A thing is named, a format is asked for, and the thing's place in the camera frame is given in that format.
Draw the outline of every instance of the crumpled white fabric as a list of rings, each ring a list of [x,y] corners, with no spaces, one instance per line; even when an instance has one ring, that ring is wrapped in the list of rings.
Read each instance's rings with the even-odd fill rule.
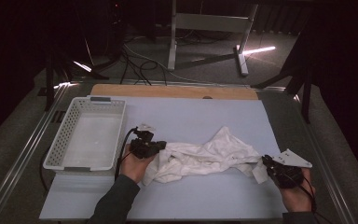
[[[249,163],[256,163],[253,169]],[[211,141],[204,145],[168,143],[156,158],[147,166],[143,183],[153,180],[168,183],[179,180],[184,175],[207,175],[223,172],[235,167],[248,176],[255,173],[258,183],[267,180],[267,172],[261,156],[223,127]]]

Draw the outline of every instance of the person's left hand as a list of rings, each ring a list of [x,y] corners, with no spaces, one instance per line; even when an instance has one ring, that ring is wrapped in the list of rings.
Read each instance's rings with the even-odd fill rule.
[[[121,173],[132,179],[135,183],[139,183],[144,178],[145,171],[149,163],[156,157],[146,159],[138,159],[130,153],[130,145],[126,145],[124,152],[124,160],[121,162]]]

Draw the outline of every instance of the gray carpet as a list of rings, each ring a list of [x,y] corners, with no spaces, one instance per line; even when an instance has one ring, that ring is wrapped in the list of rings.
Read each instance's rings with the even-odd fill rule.
[[[206,35],[219,36],[223,34],[208,33]],[[269,47],[271,45],[275,46],[276,49],[248,56],[247,64],[250,75],[242,77],[239,75],[237,62],[233,56],[233,47],[238,44],[240,39],[240,35],[231,35],[228,39],[212,44],[179,46],[176,70],[173,72],[177,77],[165,72],[167,80],[170,82],[192,83],[197,80],[221,85],[256,84],[279,73],[288,52],[296,41],[296,37],[290,35],[251,34],[247,49]],[[211,39],[203,38],[202,41],[208,42]],[[178,44],[185,44],[185,42],[178,40]],[[128,44],[128,47],[133,51],[164,65],[167,64],[168,46],[168,37],[160,37],[156,43],[141,37]],[[131,59],[138,65],[145,62],[142,59]],[[118,62],[103,71],[102,74],[111,77],[108,82],[117,83],[123,75],[124,69],[125,63]],[[162,81],[163,73],[161,71],[160,68],[145,71],[145,77],[154,81]],[[138,79],[130,68],[125,78],[126,83],[134,83]],[[73,97],[85,96],[90,93],[93,83],[96,82],[96,80],[80,77],[76,77],[75,81],[75,83],[79,84],[68,89],[60,100],[57,111],[66,110]],[[284,87],[287,81],[288,78],[275,83],[274,86]],[[0,127],[0,185],[5,180],[7,171],[26,145],[28,138],[34,131],[34,127],[44,115],[45,98],[37,96],[39,88],[44,86],[44,73],[35,78],[35,83],[34,90],[24,98],[12,115]],[[301,155],[304,155],[315,165],[314,169],[312,169],[312,183],[317,188],[318,211],[334,223],[343,222],[338,212],[340,207],[332,200],[336,195],[332,192],[330,186],[325,184],[326,180],[322,175],[324,170],[319,165],[319,159],[314,152],[316,147],[323,150],[324,159],[328,161],[329,168],[334,174],[334,181],[339,186],[338,189],[344,196],[353,219],[358,223],[358,163],[353,157],[351,149],[334,118],[326,108],[318,89],[312,87],[310,125],[306,124],[299,116],[299,104],[293,99],[293,96],[287,96],[279,91],[260,91],[258,94],[268,111],[268,118],[280,148],[291,148],[294,152],[298,150]],[[59,125],[60,123],[51,122],[41,141],[37,143],[34,154],[0,213],[0,223],[52,222],[38,219],[46,197],[46,192],[39,179],[38,166]],[[53,175],[50,171],[43,171],[43,176],[48,186]],[[281,222],[280,219],[274,219],[249,220],[242,223]],[[84,223],[84,221],[65,221],[64,223]]]

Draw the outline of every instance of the white plastic basket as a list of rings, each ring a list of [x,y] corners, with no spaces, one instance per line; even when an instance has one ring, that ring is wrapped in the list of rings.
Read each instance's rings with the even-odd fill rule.
[[[121,148],[125,101],[76,97],[43,166],[59,174],[113,175]]]

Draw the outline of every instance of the white cloth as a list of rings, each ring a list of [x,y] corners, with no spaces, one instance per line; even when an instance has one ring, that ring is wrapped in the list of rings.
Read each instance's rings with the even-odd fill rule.
[[[249,163],[256,162],[258,162],[255,168],[255,174],[258,175],[256,180],[260,183],[260,180],[267,179],[265,177],[267,173],[261,174],[263,173],[263,169],[260,169],[263,166],[261,156],[252,146],[232,135],[228,127],[223,127],[204,145],[168,143],[148,165],[143,183],[148,185],[153,180],[168,183],[179,180],[184,175],[207,175],[223,172],[230,167],[252,176],[253,168]]]

